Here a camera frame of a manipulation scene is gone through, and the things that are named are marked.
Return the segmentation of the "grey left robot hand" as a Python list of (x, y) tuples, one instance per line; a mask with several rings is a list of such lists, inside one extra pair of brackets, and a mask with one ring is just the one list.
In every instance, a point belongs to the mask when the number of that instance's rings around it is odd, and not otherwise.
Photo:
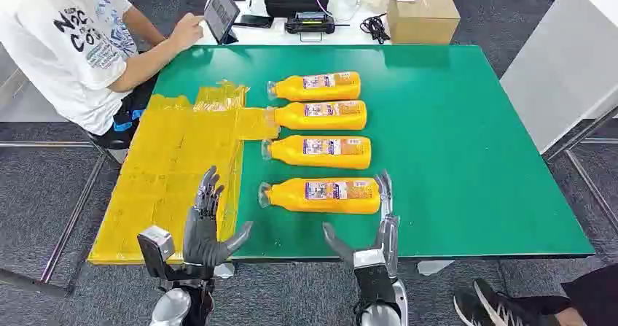
[(213, 268), (237, 252), (251, 234), (254, 223), (248, 221), (226, 241), (217, 239), (216, 211), (224, 189), (218, 181), (216, 166), (211, 166), (200, 180), (194, 202), (188, 210), (183, 237), (186, 264)]

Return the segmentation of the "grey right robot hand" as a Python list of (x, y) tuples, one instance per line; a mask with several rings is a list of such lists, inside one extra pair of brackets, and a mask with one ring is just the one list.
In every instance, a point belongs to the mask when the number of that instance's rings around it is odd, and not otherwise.
[(383, 264), (389, 279), (396, 280), (398, 253), (399, 217), (393, 214), (393, 185), (386, 170), (374, 176), (380, 195), (380, 224), (372, 246), (351, 249), (339, 239), (329, 222), (322, 223), (324, 239), (336, 255), (353, 268)]

